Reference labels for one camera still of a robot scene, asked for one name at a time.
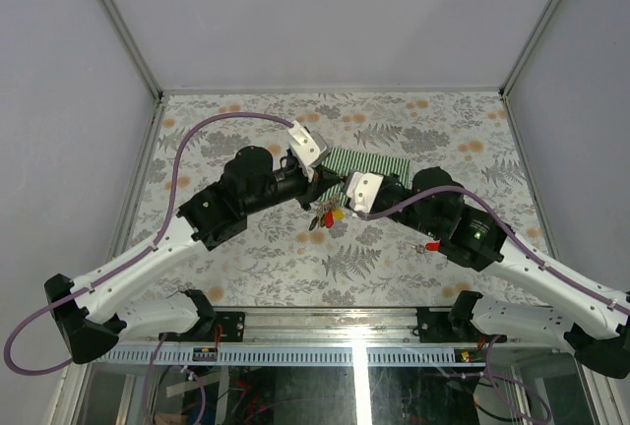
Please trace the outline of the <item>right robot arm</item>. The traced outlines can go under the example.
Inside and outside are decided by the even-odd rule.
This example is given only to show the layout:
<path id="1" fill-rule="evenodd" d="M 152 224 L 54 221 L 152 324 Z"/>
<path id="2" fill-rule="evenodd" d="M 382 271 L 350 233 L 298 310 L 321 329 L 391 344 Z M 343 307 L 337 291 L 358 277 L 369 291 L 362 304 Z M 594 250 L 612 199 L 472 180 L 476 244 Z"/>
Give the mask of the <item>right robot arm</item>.
<path id="1" fill-rule="evenodd" d="M 466 290 L 448 314 L 459 340 L 505 335 L 571 353 L 613 379 L 629 375 L 629 295 L 605 287 L 544 255 L 484 202 L 439 167 L 418 172 L 411 188 L 394 176 L 368 175 L 358 184 L 360 207 L 430 238 L 427 250 L 477 273 L 520 286 L 538 306 L 518 306 Z"/>

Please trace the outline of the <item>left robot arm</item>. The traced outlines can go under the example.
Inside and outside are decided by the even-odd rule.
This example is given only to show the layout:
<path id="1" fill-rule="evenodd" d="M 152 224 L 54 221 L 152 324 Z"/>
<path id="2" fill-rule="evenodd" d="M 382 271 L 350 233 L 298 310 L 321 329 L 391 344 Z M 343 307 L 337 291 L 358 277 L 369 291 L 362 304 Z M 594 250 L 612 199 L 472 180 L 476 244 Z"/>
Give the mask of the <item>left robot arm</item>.
<path id="1" fill-rule="evenodd" d="M 297 200 L 307 210 L 341 177 L 324 166 L 329 149 L 291 147 L 280 168 L 261 147 L 245 147 L 220 179 L 195 194 L 166 220 L 157 241 L 146 239 L 94 271 L 57 274 L 44 285 L 52 317 L 76 364 L 97 360 L 122 339 L 165 334 L 201 341 L 216 330 L 217 314 L 198 289 L 132 303 L 132 298 L 172 268 L 218 248 L 243 232 L 253 213 Z"/>

